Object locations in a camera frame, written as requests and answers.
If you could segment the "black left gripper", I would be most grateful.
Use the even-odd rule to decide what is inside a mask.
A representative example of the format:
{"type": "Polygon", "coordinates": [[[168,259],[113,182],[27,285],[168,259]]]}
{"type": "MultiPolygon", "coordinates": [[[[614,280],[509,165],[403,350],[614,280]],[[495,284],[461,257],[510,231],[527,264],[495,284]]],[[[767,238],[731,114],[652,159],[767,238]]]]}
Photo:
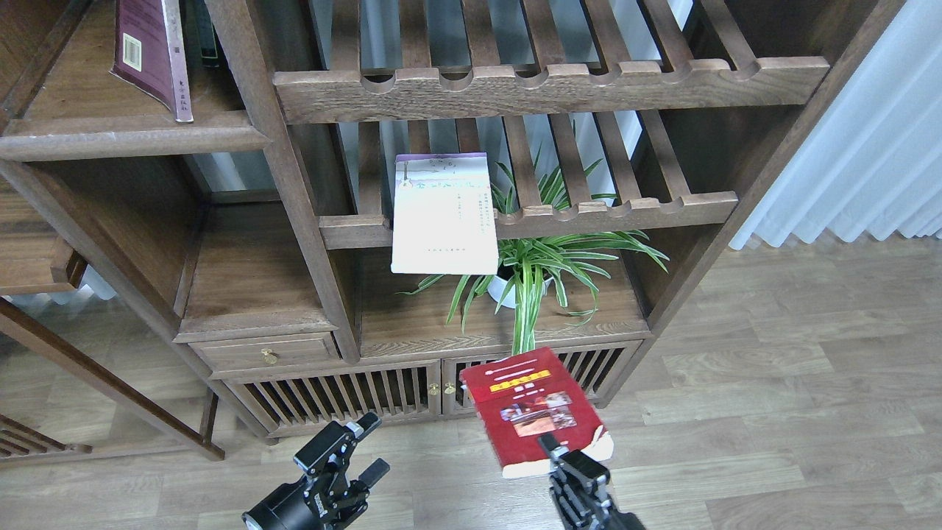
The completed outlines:
{"type": "Polygon", "coordinates": [[[293,484],[283,484],[242,514],[249,529],[344,529],[366,512],[368,489],[390,471],[384,459],[375,459],[356,480],[347,481],[346,467],[356,445],[381,424],[373,412],[340,425],[328,423],[294,462],[304,473],[293,484]]]}

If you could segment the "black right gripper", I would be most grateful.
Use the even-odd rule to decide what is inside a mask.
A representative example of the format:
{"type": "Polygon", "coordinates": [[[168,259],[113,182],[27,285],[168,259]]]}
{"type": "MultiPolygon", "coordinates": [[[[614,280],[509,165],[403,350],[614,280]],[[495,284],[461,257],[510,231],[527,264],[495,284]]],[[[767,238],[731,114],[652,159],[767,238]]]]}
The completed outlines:
{"type": "Polygon", "coordinates": [[[565,529],[643,529],[633,513],[620,512],[608,493],[609,470],[581,450],[567,450],[552,433],[537,443],[550,460],[550,493],[565,529]]]}

